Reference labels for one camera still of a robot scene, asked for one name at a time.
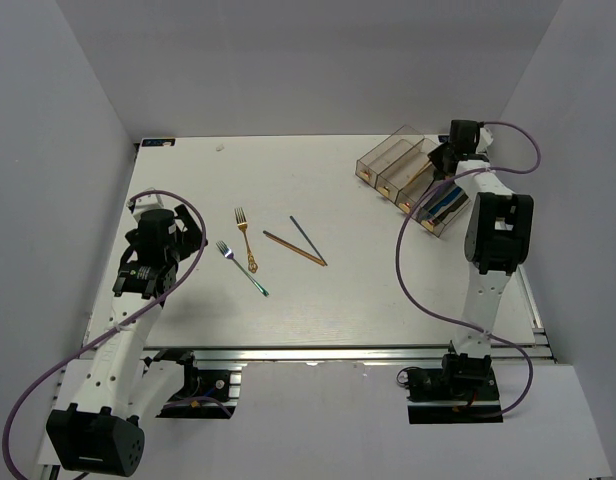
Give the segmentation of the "iridescent rainbow fork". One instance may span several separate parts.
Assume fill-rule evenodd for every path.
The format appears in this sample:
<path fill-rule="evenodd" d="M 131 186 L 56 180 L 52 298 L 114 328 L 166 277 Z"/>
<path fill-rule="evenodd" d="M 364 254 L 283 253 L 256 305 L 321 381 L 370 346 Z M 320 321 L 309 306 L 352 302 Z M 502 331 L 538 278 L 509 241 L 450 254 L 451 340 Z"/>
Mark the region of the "iridescent rainbow fork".
<path fill-rule="evenodd" d="M 269 292 L 251 275 L 246 268 L 239 263 L 239 261 L 234 257 L 233 250 L 224 241 L 217 241 L 216 246 L 222 256 L 231 261 L 264 297 L 269 296 Z"/>

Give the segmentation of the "blue grey chopstick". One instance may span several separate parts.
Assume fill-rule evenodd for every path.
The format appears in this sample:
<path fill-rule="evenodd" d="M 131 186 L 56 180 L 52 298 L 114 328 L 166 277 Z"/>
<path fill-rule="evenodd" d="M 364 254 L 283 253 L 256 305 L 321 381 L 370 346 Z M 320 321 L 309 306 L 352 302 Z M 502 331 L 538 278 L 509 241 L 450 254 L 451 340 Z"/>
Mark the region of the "blue grey chopstick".
<path fill-rule="evenodd" d="M 311 249 L 316 254 L 316 256 L 319 258 L 319 260 L 321 261 L 322 265 L 323 266 L 328 266 L 328 264 L 327 264 L 326 260 L 324 259 L 323 255 L 319 252 L 319 250 L 317 249 L 315 244 L 309 238 L 309 236 L 307 235 L 305 230 L 302 228 L 302 226 L 299 224 L 299 222 L 296 220 L 296 218 L 293 215 L 289 215 L 289 219 L 294 224 L 294 226 L 297 228 L 297 230 L 300 232 L 300 234 L 305 239 L 305 241 L 308 243 L 308 245 L 311 247 Z"/>

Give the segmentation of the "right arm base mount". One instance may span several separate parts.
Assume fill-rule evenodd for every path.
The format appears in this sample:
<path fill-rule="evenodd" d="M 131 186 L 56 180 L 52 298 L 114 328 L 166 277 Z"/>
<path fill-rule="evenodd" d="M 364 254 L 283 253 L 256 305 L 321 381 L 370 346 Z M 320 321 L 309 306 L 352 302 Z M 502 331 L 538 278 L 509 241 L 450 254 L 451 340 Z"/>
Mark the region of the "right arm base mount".
<path fill-rule="evenodd" d="M 493 371 L 481 385 L 449 384 L 441 368 L 405 367 L 396 383 L 407 391 L 411 425 L 502 423 L 500 394 Z"/>

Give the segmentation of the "black knife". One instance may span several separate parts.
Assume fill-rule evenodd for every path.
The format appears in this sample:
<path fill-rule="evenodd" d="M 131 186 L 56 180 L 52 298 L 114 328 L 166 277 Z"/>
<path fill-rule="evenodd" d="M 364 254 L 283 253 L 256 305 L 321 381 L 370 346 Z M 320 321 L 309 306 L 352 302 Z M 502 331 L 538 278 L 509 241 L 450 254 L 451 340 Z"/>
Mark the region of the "black knife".
<path fill-rule="evenodd" d="M 456 198 L 450 205 L 444 207 L 436 216 L 428 215 L 428 221 L 432 224 L 438 224 L 444 221 L 447 217 L 452 216 L 458 210 L 461 210 L 468 202 L 468 197 L 462 195 Z"/>

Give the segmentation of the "gold ornate fork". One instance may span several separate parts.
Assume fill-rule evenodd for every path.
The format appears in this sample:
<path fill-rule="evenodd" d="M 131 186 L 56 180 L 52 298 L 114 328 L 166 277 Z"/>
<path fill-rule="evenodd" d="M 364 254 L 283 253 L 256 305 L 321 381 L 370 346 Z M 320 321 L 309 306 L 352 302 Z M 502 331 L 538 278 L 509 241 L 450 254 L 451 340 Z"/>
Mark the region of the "gold ornate fork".
<path fill-rule="evenodd" d="M 243 236 L 243 239 L 244 239 L 244 243 L 245 243 L 247 262 L 248 262 L 248 271 L 250 273 L 256 273 L 257 270 L 258 270 L 258 264 L 256 262 L 254 254 L 252 252 L 252 249 L 251 249 L 251 246 L 250 246 L 250 242 L 249 242 L 249 239 L 248 239 L 248 235 L 247 235 L 248 221 L 247 221 L 245 212 L 244 212 L 242 207 L 237 207 L 234 210 L 234 214 L 235 214 L 235 220 L 236 220 L 237 228 L 242 233 L 242 236 Z"/>

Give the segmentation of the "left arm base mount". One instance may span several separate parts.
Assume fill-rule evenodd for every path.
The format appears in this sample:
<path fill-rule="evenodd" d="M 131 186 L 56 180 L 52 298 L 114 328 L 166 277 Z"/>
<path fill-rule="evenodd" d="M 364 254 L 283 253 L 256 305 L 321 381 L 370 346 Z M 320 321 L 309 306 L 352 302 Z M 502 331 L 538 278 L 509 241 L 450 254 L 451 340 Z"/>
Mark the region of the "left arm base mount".
<path fill-rule="evenodd" d="M 158 418 L 227 420 L 235 412 L 230 396 L 232 371 L 202 367 L 193 350 L 181 348 L 159 350 L 143 362 L 144 372 L 154 363 L 161 366 L 164 362 L 175 363 L 183 369 L 181 388 L 169 397 Z"/>

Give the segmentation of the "clear compartment organizer tray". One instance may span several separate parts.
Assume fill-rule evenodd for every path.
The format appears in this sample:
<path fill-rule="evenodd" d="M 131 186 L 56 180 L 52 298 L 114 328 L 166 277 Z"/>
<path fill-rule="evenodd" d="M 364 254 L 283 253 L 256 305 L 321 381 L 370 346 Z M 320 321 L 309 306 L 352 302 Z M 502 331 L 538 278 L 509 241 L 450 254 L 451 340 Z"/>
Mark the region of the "clear compartment organizer tray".
<path fill-rule="evenodd" d="M 356 162 L 355 175 L 439 237 L 469 204 L 465 192 L 442 178 L 428 158 L 439 139 L 404 125 Z"/>

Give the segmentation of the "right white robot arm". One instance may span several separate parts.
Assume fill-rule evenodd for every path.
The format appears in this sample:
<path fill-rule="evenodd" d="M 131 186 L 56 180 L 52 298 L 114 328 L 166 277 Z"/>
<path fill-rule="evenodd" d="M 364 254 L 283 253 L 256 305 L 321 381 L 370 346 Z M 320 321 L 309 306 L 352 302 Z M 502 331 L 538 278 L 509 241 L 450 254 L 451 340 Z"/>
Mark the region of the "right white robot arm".
<path fill-rule="evenodd" d="M 464 240 L 469 285 L 460 321 L 466 326 L 451 341 L 439 374 L 441 390 L 460 399 L 487 381 L 491 341 L 501 297 L 529 253 L 534 200 L 516 194 L 497 177 L 486 155 L 479 154 L 481 125 L 453 120 L 446 142 L 429 154 L 433 165 L 472 202 Z"/>

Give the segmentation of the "blue knife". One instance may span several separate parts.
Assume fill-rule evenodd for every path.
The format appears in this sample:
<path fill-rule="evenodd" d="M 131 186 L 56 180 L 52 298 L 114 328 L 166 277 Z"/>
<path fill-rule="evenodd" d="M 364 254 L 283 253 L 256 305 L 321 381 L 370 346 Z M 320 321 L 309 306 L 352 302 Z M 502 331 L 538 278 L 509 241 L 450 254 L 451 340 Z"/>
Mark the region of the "blue knife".
<path fill-rule="evenodd" d="M 440 210 L 450 205 L 456 198 L 463 193 L 462 189 L 455 187 L 452 191 L 447 193 L 443 198 L 437 201 L 432 207 L 427 209 L 429 215 L 436 216 Z"/>

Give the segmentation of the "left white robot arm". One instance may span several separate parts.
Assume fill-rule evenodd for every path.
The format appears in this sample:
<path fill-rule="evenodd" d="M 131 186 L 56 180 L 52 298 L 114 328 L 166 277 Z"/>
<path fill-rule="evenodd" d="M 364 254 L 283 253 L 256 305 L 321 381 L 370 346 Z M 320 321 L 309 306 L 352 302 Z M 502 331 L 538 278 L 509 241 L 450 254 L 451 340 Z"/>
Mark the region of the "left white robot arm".
<path fill-rule="evenodd" d="M 130 477 L 143 455 L 143 424 L 174 395 L 193 396 L 199 374 L 186 365 L 157 366 L 135 378 L 149 333 L 177 282 L 181 261 L 207 242 L 180 204 L 137 206 L 137 225 L 112 287 L 106 339 L 99 342 L 82 385 L 65 409 L 53 409 L 46 432 L 61 466 L 70 471 Z"/>

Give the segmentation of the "left blue table label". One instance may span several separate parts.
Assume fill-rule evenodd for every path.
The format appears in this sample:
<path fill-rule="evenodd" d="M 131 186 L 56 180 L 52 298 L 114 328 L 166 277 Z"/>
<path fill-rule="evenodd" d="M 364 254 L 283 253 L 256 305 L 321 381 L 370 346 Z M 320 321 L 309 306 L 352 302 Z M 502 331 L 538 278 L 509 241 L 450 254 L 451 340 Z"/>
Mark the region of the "left blue table label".
<path fill-rule="evenodd" d="M 166 139 L 143 139 L 141 142 L 142 148 L 149 147 L 172 147 L 175 145 L 176 140 L 174 138 Z"/>

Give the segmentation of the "gold chopstick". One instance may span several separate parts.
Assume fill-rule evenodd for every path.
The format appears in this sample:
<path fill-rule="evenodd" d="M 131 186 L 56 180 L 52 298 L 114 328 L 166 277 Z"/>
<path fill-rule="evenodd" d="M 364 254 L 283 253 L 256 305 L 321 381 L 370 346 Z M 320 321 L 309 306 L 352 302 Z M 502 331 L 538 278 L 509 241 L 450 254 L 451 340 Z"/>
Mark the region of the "gold chopstick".
<path fill-rule="evenodd" d="M 406 187 L 410 186 L 412 183 L 414 183 L 431 166 L 432 166 L 432 163 L 430 161 L 426 162 L 417 172 L 415 172 L 415 174 L 408 180 L 408 182 L 404 185 L 403 188 L 406 188 Z"/>
<path fill-rule="evenodd" d="M 320 266 L 322 266 L 322 267 L 325 267 L 327 265 L 327 263 L 323 259 L 321 259 L 320 257 L 318 257 L 318 256 L 316 256 L 314 254 L 308 253 L 307 251 L 305 251 L 305 250 L 295 246 L 294 244 L 292 244 L 292 243 L 290 243 L 290 242 L 280 238 L 277 235 L 274 235 L 273 233 L 271 233 L 271 232 L 269 232 L 267 230 L 263 230 L 262 233 L 268 239 L 276 242 L 277 244 L 283 246 L 284 248 L 286 248 L 286 249 L 288 249 L 288 250 L 290 250 L 290 251 L 292 251 L 292 252 L 294 252 L 294 253 L 296 253 L 296 254 L 298 254 L 298 255 L 300 255 L 300 256 L 302 256 L 302 257 L 304 257 L 304 258 L 306 258 L 306 259 L 308 259 L 308 260 L 310 260 L 310 261 L 320 265 Z"/>

